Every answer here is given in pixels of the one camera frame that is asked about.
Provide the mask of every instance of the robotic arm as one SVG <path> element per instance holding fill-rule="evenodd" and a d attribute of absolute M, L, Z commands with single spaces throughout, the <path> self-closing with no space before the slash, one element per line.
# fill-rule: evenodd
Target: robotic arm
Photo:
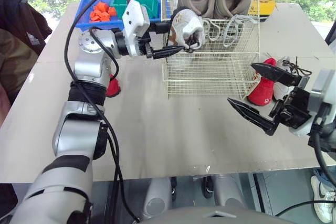
<path fill-rule="evenodd" d="M 309 135 L 308 145 L 314 148 L 321 169 L 336 186 L 336 179 L 329 174 L 321 154 L 321 151 L 326 152 L 336 160 L 335 70 L 322 69 L 311 92 L 308 92 L 304 90 L 308 76 L 293 75 L 265 63 L 253 63 L 252 67 L 271 81 L 295 86 L 293 91 L 275 103 L 269 113 L 272 121 L 240 101 L 228 98 L 229 103 L 245 119 L 262 128 L 267 135 L 272 136 L 279 124 L 289 127 L 294 135 Z"/>
<path fill-rule="evenodd" d="M 79 36 L 81 50 L 70 72 L 74 81 L 53 137 L 56 159 L 38 175 L 11 223 L 88 223 L 92 161 L 105 153 L 108 140 L 108 125 L 101 122 L 101 113 L 113 59 L 106 50 L 117 59 L 123 55 L 159 59 L 184 48 L 176 45 L 153 50 L 149 32 L 169 32 L 171 24 L 150 24 L 146 8 L 135 0 L 129 0 L 122 19 L 123 31 L 95 28 Z"/>

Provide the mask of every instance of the shoelace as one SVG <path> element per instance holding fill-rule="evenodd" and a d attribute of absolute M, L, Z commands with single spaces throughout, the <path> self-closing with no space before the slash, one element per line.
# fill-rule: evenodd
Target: shoelace
<path fill-rule="evenodd" d="M 334 191 L 328 191 L 325 193 L 325 200 L 332 200 L 334 201 L 336 199 L 336 195 Z M 324 207 L 326 208 L 332 208 L 334 206 L 333 203 L 322 203 L 324 204 Z"/>
<path fill-rule="evenodd" d="M 259 18 L 257 16 L 251 16 L 251 15 L 235 15 L 233 16 L 230 21 L 227 23 L 224 31 L 223 31 L 223 46 L 229 47 L 231 46 L 237 39 L 238 39 L 238 33 L 239 33 L 239 25 L 242 25 L 245 22 L 251 22 L 253 24 L 257 24 L 259 22 Z M 232 40 L 232 36 L 228 35 L 229 29 L 232 30 L 234 28 L 235 30 L 235 37 Z"/>
<path fill-rule="evenodd" d="M 283 60 L 282 65 L 283 66 L 288 66 L 290 68 L 291 72 L 295 71 L 298 76 L 300 75 L 299 72 L 301 72 L 301 74 L 303 74 L 304 76 L 309 76 L 313 73 L 312 71 L 300 68 L 298 66 L 298 57 L 296 57 L 295 63 L 292 63 L 289 60 Z"/>
<path fill-rule="evenodd" d="M 202 21 L 203 21 L 203 23 L 206 23 L 208 25 L 208 34 L 207 35 L 209 37 L 209 40 L 210 41 L 216 41 L 216 40 L 218 40 L 219 37 L 220 37 L 220 35 L 221 35 L 221 31 L 220 31 L 221 27 L 219 25 L 216 25 L 215 23 L 213 23 L 212 20 L 209 19 L 209 18 L 203 18 Z M 215 26 L 217 28 L 217 30 L 218 30 L 217 35 L 214 38 L 210 37 L 210 24 L 213 25 L 213 26 Z"/>

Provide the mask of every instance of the blue plastic bin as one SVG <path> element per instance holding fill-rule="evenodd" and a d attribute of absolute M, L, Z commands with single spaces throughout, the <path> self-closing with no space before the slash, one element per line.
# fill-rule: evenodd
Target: blue plastic bin
<path fill-rule="evenodd" d="M 81 0 L 76 17 L 81 12 L 81 10 L 90 2 L 91 0 Z M 108 22 L 94 22 L 89 23 L 90 20 L 90 12 L 93 11 L 93 6 L 96 5 L 99 1 L 102 1 L 104 3 L 110 4 L 111 0 L 97 0 L 81 17 L 81 19 L 78 21 L 76 27 L 80 28 L 82 31 L 88 30 L 91 26 L 97 26 L 101 29 L 108 30 L 112 28 L 120 28 L 122 30 L 124 28 L 124 24 L 121 19 L 118 19 L 117 17 L 112 17 L 111 21 Z M 161 8 L 159 8 L 159 17 L 160 18 L 151 18 L 150 22 L 160 22 L 161 21 Z"/>

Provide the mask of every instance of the orange toy piece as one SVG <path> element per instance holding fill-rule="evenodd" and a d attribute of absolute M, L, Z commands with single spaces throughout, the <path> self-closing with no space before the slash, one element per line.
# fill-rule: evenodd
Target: orange toy piece
<path fill-rule="evenodd" d="M 96 21 L 96 20 L 99 20 L 99 19 L 100 19 L 99 16 L 95 16 L 95 17 L 91 18 L 92 21 Z"/>
<path fill-rule="evenodd" d="M 109 14 L 110 16 L 116 16 L 117 15 L 117 11 L 114 7 L 109 7 Z"/>
<path fill-rule="evenodd" d="M 108 22 L 110 21 L 110 8 L 108 4 L 99 1 L 97 5 L 93 7 L 93 11 L 90 13 L 90 23 L 92 22 Z"/>
<path fill-rule="evenodd" d="M 102 18 L 100 18 L 100 20 L 104 21 L 104 22 L 110 21 L 110 16 L 102 17 Z"/>

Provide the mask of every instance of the yellow object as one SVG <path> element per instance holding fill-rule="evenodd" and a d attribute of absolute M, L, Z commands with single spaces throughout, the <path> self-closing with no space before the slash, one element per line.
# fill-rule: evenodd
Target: yellow object
<path fill-rule="evenodd" d="M 248 15 L 257 15 L 258 11 L 258 0 L 253 0 L 251 3 L 250 10 L 248 11 Z M 259 0 L 260 5 L 260 21 L 265 21 L 266 18 L 271 15 L 276 5 L 275 0 Z"/>

